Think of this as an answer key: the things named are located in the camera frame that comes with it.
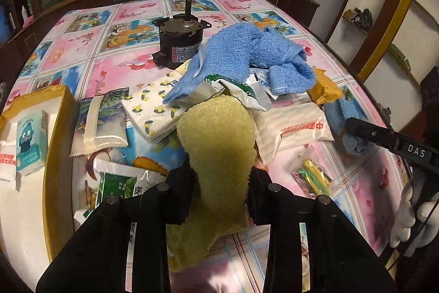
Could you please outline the white gloved right hand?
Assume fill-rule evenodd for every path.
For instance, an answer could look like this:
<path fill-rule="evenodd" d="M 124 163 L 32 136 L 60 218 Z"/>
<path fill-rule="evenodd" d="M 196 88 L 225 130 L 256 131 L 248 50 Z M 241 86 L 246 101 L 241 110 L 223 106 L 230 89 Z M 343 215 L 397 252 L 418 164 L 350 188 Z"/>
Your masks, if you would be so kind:
<path fill-rule="evenodd" d="M 406 256 L 412 256 L 417 248 L 427 246 L 438 235 L 438 206 L 429 217 L 430 211 L 438 201 L 438 193 L 436 192 L 430 201 L 421 202 L 419 208 L 415 209 L 411 203 L 413 192 L 413 185 L 409 182 L 401 192 L 399 208 L 390 235 L 391 248 L 397 248 L 401 246 L 402 242 L 407 242 L 412 236 L 416 236 L 414 229 L 416 220 L 420 222 L 427 221 L 425 227 L 409 246 L 409 252 L 406 253 Z"/>

